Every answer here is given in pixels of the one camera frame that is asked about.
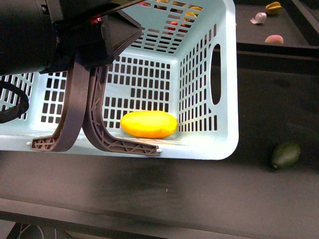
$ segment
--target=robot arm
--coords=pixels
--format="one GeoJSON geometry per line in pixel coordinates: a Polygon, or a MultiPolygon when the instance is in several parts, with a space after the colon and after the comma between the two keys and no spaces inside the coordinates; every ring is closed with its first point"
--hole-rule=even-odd
{"type": "Polygon", "coordinates": [[[121,11],[141,1],[2,1],[0,75],[65,71],[76,49],[86,67],[111,64],[142,33],[121,11]]]}

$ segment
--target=plastic basket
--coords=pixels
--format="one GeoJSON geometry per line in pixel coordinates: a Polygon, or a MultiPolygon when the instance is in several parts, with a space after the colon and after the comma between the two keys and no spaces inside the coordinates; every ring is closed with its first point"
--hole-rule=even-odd
{"type": "MultiPolygon", "coordinates": [[[[110,66],[103,114],[116,137],[159,146],[159,157],[223,159],[238,143],[235,6],[232,0],[146,1],[124,11],[143,27],[143,35],[110,66]],[[190,9],[197,6],[200,10],[190,9]],[[213,103],[211,60],[220,45],[221,97],[213,103]],[[132,111],[163,110],[178,120],[170,137],[133,138],[120,127],[132,111]]],[[[30,151],[32,138],[51,135],[60,120],[66,73],[2,76],[23,89],[30,108],[0,124],[0,150],[30,151]]],[[[16,95],[2,89],[0,109],[16,104],[16,95]]],[[[136,156],[94,148],[81,131],[67,153],[136,156]]]]}

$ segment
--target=yellow mango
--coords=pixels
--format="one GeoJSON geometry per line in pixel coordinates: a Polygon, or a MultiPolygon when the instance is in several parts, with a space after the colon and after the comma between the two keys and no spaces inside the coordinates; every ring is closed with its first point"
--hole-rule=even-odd
{"type": "Polygon", "coordinates": [[[177,120],[164,111],[137,111],[121,119],[123,130],[138,138],[164,138],[177,129],[177,120]]]}
{"type": "Polygon", "coordinates": [[[194,9],[196,11],[201,11],[202,8],[200,8],[198,6],[191,6],[189,9],[194,9]]]}
{"type": "Polygon", "coordinates": [[[198,16],[197,13],[193,13],[193,12],[190,12],[190,11],[186,12],[186,15],[187,15],[187,16],[194,16],[194,17],[197,17],[197,16],[198,16]]]}

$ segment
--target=pink fruit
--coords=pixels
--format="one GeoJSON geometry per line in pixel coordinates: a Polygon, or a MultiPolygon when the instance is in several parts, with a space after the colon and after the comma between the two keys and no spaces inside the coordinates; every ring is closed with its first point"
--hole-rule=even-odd
{"type": "Polygon", "coordinates": [[[266,38],[265,42],[266,43],[283,44],[284,43],[284,39],[280,35],[270,35],[269,37],[266,38]]]}
{"type": "Polygon", "coordinates": [[[147,2],[144,2],[144,1],[142,1],[142,2],[140,2],[140,3],[138,3],[138,5],[141,5],[141,6],[151,6],[149,3],[147,3],[147,2]]]}

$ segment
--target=green avocado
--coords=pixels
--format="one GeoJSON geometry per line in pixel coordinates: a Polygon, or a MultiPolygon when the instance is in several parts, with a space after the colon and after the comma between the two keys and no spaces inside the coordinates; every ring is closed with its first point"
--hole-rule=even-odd
{"type": "Polygon", "coordinates": [[[286,142],[278,145],[271,157],[271,166],[275,169],[287,168],[298,160],[300,147],[297,143],[286,142]]]}

